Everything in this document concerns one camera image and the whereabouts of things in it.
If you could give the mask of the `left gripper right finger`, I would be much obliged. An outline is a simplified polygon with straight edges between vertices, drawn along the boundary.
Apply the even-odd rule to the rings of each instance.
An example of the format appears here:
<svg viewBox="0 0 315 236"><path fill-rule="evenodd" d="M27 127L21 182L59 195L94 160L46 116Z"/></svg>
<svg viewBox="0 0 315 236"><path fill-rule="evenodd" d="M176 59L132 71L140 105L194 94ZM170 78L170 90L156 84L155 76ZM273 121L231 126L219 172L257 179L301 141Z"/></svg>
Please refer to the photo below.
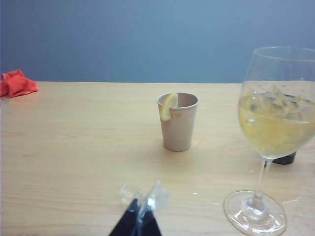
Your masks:
<svg viewBox="0 0 315 236"><path fill-rule="evenodd" d="M169 193L160 180L156 181L141 201L136 219L137 236L161 236L155 212L168 204Z"/></svg>

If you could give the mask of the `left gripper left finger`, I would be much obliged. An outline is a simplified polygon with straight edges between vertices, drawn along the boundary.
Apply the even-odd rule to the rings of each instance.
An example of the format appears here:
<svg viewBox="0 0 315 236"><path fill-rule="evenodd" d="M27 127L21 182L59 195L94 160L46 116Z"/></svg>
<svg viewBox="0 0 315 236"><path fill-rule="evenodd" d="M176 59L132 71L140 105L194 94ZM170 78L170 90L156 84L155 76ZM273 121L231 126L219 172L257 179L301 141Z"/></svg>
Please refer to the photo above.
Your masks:
<svg viewBox="0 0 315 236"><path fill-rule="evenodd" d="M142 193L134 184L127 182L120 188L119 194L126 209L109 235L134 236Z"/></svg>

